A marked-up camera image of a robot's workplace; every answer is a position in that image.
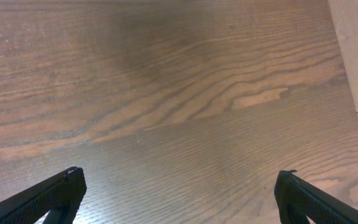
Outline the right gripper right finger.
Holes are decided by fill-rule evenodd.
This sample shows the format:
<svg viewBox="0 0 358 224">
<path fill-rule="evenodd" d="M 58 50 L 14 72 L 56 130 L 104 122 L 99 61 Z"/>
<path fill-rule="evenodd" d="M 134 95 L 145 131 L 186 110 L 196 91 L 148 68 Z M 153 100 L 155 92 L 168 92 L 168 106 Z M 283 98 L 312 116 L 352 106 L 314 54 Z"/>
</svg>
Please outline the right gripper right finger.
<svg viewBox="0 0 358 224">
<path fill-rule="evenodd" d="M 294 173 L 281 170 L 274 187 L 282 224 L 358 224 L 358 210 Z"/>
</svg>

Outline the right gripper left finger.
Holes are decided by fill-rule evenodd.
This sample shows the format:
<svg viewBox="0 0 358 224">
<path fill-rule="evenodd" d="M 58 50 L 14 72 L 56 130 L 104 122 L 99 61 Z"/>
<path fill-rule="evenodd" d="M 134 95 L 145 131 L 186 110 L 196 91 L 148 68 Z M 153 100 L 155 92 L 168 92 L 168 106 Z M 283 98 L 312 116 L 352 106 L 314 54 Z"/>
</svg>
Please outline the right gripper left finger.
<svg viewBox="0 0 358 224">
<path fill-rule="evenodd" d="M 86 190 L 83 169 L 70 167 L 0 202 L 0 223 L 72 223 Z"/>
</svg>

